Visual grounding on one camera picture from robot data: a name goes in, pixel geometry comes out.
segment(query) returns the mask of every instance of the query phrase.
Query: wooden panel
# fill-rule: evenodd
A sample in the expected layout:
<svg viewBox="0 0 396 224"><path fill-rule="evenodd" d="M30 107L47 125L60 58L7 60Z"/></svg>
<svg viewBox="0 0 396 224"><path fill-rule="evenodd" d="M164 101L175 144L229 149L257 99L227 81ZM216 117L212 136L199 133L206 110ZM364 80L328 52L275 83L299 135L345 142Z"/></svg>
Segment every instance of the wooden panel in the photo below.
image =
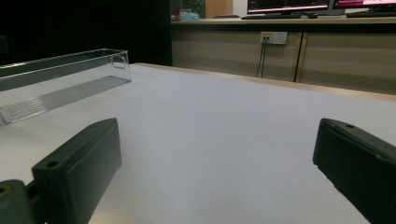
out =
<svg viewBox="0 0 396 224"><path fill-rule="evenodd" d="M395 34L309 34L300 81L396 93Z"/></svg>
<svg viewBox="0 0 396 224"><path fill-rule="evenodd" d="M288 33L286 45L267 45L263 77L294 80L300 43L297 40L297 33ZM172 32L173 62L176 67L255 77L261 50L260 32Z"/></svg>
<svg viewBox="0 0 396 224"><path fill-rule="evenodd" d="M206 0L206 17L233 14L233 0Z"/></svg>

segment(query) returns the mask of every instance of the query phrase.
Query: white tabletop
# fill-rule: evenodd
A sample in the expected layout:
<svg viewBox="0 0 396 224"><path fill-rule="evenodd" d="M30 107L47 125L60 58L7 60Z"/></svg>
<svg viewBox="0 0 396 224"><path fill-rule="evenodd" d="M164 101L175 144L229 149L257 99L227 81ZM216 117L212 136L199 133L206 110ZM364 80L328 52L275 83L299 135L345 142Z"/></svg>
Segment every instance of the white tabletop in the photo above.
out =
<svg viewBox="0 0 396 224"><path fill-rule="evenodd" d="M396 145L394 96L131 69L132 83L0 126L0 180L27 184L53 149L117 118L123 165L91 223L368 223L313 164L318 124L339 119Z"/></svg>

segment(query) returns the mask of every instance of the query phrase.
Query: clear acrylic box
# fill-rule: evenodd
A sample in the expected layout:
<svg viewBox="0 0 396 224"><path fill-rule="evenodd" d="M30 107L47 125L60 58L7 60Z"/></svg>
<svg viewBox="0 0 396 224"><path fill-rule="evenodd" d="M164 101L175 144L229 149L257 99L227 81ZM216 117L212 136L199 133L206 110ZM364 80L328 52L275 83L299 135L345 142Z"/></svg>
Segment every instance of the clear acrylic box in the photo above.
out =
<svg viewBox="0 0 396 224"><path fill-rule="evenodd" d="M118 49L0 66L0 122L28 119L130 81L128 51Z"/></svg>

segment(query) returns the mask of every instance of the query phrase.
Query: computer monitor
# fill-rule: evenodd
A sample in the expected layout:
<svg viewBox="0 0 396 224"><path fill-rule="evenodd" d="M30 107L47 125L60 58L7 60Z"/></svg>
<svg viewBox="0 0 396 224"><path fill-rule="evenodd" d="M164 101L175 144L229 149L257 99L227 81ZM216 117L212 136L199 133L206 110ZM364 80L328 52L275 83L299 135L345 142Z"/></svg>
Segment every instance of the computer monitor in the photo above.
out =
<svg viewBox="0 0 396 224"><path fill-rule="evenodd" d="M281 13L326 10L329 0L247 0L247 14Z"/></svg>
<svg viewBox="0 0 396 224"><path fill-rule="evenodd" d="M393 11L396 0L334 0L333 8L368 7L374 11Z"/></svg>

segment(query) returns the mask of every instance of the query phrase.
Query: wall socket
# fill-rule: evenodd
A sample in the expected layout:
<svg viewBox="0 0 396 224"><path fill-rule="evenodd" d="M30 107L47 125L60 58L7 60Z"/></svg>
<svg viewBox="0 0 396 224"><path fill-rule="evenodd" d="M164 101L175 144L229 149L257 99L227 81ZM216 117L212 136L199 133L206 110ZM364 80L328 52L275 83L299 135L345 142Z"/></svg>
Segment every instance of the wall socket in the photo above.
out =
<svg viewBox="0 0 396 224"><path fill-rule="evenodd" d="M267 44L286 44L288 39L288 32L270 32L262 31L260 34L260 43L264 42L264 38L267 39Z"/></svg>

